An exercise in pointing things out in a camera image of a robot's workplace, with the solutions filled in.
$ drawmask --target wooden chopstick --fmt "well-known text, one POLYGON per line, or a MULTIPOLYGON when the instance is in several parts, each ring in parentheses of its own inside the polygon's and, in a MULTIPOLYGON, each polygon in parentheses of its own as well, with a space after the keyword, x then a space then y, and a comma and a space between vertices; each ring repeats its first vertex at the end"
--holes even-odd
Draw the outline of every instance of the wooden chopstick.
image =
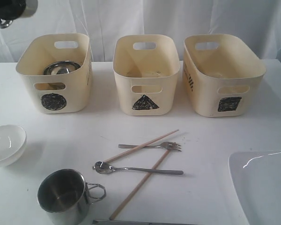
POLYGON ((160 136, 160 137, 158 137, 158 138, 155 138, 155 139, 153 139, 153 140, 151 140, 151 141, 149 141, 149 142, 143 143, 143 144, 141 144, 141 145, 139 145, 139 146, 136 146, 136 147, 134 147, 134 148, 132 148, 132 149, 130 149, 130 150, 128 150, 128 151, 122 152, 122 153, 120 153, 120 154, 118 154, 118 155, 116 155, 116 156, 114 156, 114 157, 111 157, 111 158, 105 160, 104 162, 106 162, 106 163, 111 163, 112 161, 115 161, 115 160, 117 160, 117 159, 119 159, 119 158, 122 158, 122 157, 124 157, 124 156, 127 156, 127 155, 129 155, 129 154, 131 154, 131 153, 134 153, 134 152, 136 152, 137 150, 139 150, 139 149, 141 149, 141 148, 143 148, 143 147, 145 147, 145 146, 147 146, 147 145, 150 145, 150 144, 152 144, 152 143, 154 143, 154 142, 157 142, 157 141, 159 141, 160 139, 163 139, 163 138, 165 138, 165 137, 167 137, 167 136, 169 136, 169 135, 171 135, 171 134, 173 134, 173 133, 175 133, 175 132, 177 132, 177 131, 178 131, 178 130, 174 130, 174 131, 169 132, 169 133, 167 133, 167 134, 165 134, 165 135, 162 135, 162 136, 160 136))
MULTIPOLYGON (((155 163, 152 169, 157 169, 160 163, 167 157, 170 153, 170 150, 167 150, 163 156, 155 163)), ((146 176, 140 181, 140 183, 133 189, 133 191, 127 196, 127 198, 117 207, 117 209, 113 212, 113 214, 109 217, 109 220, 114 220, 117 215, 122 211, 122 209, 128 204, 128 202, 133 198, 133 196, 138 192, 141 186, 148 180, 148 178, 152 175, 151 172, 148 172, 146 176)))

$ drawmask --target storage bin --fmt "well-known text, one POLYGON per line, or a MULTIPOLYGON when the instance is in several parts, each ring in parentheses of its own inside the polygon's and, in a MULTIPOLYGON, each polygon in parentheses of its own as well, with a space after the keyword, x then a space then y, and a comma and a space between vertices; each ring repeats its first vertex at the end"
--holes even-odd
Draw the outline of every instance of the storage bin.
POLYGON ((89 37, 84 34, 50 34, 36 38, 16 65, 35 107, 42 113, 81 110, 89 101, 92 67, 89 37), (44 69, 59 61, 78 63, 67 74, 43 75, 44 69), (60 86, 61 90, 52 87, 60 86))
POLYGON ((164 35, 131 35, 117 41, 113 59, 118 98, 128 115, 162 115, 171 110, 179 57, 164 35), (135 48, 140 44, 144 48, 135 48))
POLYGON ((233 35, 185 39, 183 82, 194 110, 202 116, 244 113, 265 72, 263 62, 233 35))

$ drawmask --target stainless steel mug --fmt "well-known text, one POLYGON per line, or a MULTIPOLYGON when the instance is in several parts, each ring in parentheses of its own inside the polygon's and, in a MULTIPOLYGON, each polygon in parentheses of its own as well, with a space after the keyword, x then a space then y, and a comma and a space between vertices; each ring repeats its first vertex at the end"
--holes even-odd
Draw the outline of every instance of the stainless steel mug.
POLYGON ((81 173, 62 169, 50 174, 41 183, 37 200, 55 225, 76 225, 87 215, 89 206, 106 197, 105 187, 85 182, 81 173), (90 190, 101 188, 101 197, 92 197, 90 190))

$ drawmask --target metal spoon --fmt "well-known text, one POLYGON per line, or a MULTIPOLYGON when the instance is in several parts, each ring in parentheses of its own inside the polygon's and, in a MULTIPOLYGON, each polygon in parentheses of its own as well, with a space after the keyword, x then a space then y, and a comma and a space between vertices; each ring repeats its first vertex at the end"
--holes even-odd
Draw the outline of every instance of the metal spoon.
POLYGON ((163 173, 163 174, 173 174, 173 175, 183 174, 183 171, 181 170, 153 170, 153 169, 143 169, 143 168, 134 168, 134 167, 116 168, 109 165, 108 163, 101 162, 101 161, 95 163, 95 170, 101 174, 109 174, 119 170, 137 170, 137 171, 150 172, 150 173, 163 173))

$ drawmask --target bin handle hole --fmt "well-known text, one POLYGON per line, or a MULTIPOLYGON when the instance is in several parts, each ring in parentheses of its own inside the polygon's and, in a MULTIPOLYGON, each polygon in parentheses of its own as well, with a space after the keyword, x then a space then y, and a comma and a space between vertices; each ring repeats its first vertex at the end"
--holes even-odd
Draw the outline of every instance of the bin handle hole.
POLYGON ((62 82, 35 83, 34 88, 37 90, 63 90, 66 88, 66 85, 62 82))
POLYGON ((199 42, 196 43, 196 50, 215 50, 219 47, 219 43, 217 42, 199 42))
POLYGON ((155 42, 135 42, 133 44, 134 50, 154 50, 156 49, 155 42))
POLYGON ((160 85, 134 85, 131 91, 134 93, 160 93, 163 88, 160 85))
POLYGON ((78 48, 78 42, 77 41, 57 41, 57 42, 54 43, 54 46, 57 49, 78 48))
POLYGON ((217 93, 221 95, 228 95, 228 94, 244 94, 250 90, 249 85, 238 85, 238 86, 225 86, 221 87, 217 90, 217 93))

